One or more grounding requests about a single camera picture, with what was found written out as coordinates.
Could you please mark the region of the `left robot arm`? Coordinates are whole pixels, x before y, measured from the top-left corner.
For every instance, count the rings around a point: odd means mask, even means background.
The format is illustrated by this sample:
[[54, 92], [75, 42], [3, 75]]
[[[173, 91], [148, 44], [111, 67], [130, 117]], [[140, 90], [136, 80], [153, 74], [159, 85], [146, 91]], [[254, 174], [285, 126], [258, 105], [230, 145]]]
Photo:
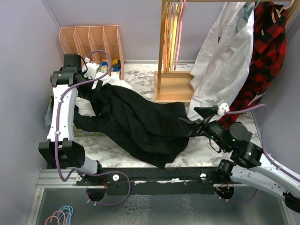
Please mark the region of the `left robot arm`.
[[52, 121], [46, 141], [39, 143], [38, 150], [51, 169], [77, 170], [87, 174], [91, 184], [98, 185], [104, 178], [100, 163], [85, 155], [84, 147], [75, 142], [73, 132], [77, 97], [91, 100], [99, 90], [92, 89], [86, 73], [82, 69], [82, 57], [74, 53], [65, 54], [63, 67], [53, 72]]

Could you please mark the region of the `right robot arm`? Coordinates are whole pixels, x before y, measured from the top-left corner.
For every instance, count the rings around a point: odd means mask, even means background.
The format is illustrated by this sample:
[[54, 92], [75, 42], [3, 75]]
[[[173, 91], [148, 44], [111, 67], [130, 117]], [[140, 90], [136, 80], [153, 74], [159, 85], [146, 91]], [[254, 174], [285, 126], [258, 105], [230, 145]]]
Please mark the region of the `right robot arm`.
[[235, 122], [224, 130], [216, 120], [219, 115], [239, 114], [242, 110], [230, 111], [225, 103], [194, 110], [200, 119], [179, 119], [186, 136], [205, 136], [221, 152], [231, 154], [229, 160], [220, 161], [214, 173], [218, 182], [246, 184], [279, 198], [289, 209], [300, 211], [299, 174], [280, 164], [263, 147], [252, 143], [252, 133], [242, 123]]

